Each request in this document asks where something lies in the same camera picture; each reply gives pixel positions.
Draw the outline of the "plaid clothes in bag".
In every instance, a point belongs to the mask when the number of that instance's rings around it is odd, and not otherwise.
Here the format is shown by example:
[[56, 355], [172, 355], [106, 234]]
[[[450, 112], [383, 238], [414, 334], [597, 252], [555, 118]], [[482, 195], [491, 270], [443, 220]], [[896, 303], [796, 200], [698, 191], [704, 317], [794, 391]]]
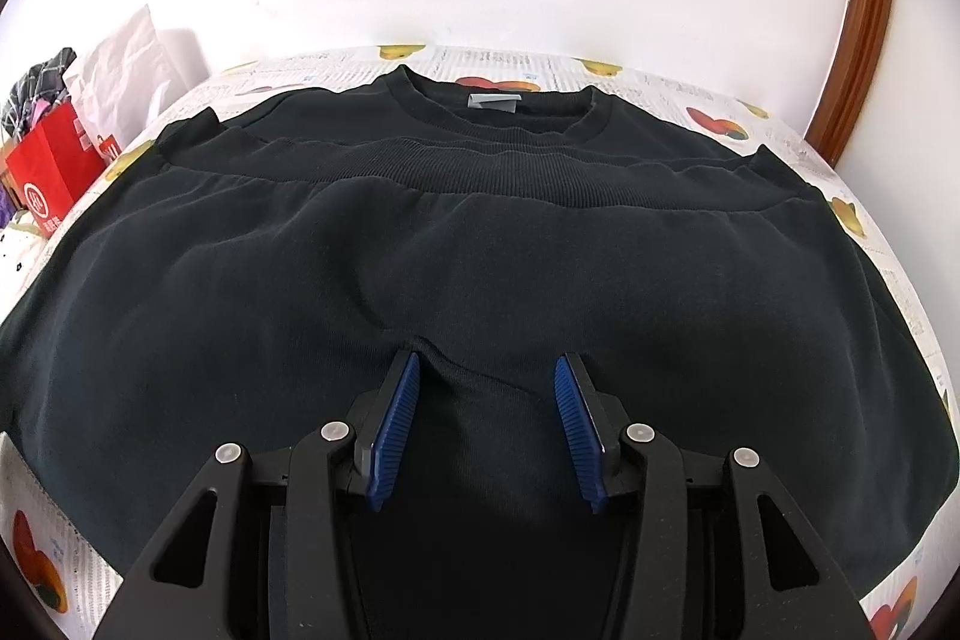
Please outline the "plaid clothes in bag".
[[49, 60], [31, 67], [14, 83], [2, 110], [2, 128], [16, 143], [52, 109], [70, 101], [65, 71], [75, 60], [75, 50], [64, 47]]

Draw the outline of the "red paper bag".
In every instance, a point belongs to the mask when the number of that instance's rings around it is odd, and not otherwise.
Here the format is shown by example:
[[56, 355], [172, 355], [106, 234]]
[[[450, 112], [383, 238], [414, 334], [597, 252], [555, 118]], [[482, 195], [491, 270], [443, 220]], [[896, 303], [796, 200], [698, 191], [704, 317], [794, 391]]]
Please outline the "red paper bag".
[[44, 237], [52, 236], [106, 164], [70, 103], [37, 122], [7, 156], [7, 166]]

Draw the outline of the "brown wooden door frame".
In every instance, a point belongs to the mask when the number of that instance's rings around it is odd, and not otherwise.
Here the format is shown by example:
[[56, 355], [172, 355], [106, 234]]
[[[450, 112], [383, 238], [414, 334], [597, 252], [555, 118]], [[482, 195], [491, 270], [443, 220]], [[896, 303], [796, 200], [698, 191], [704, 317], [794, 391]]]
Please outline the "brown wooden door frame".
[[805, 141], [835, 167], [856, 130], [884, 50], [893, 0], [848, 0]]

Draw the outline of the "white dotted cloth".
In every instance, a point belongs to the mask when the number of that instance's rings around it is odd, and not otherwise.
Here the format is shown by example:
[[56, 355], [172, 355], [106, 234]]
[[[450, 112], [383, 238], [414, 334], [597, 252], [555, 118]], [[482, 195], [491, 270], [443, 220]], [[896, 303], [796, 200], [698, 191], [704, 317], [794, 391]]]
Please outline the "white dotted cloth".
[[31, 280], [43, 261], [47, 239], [29, 211], [14, 214], [2, 229], [0, 239], [0, 280], [3, 294], [14, 294]]

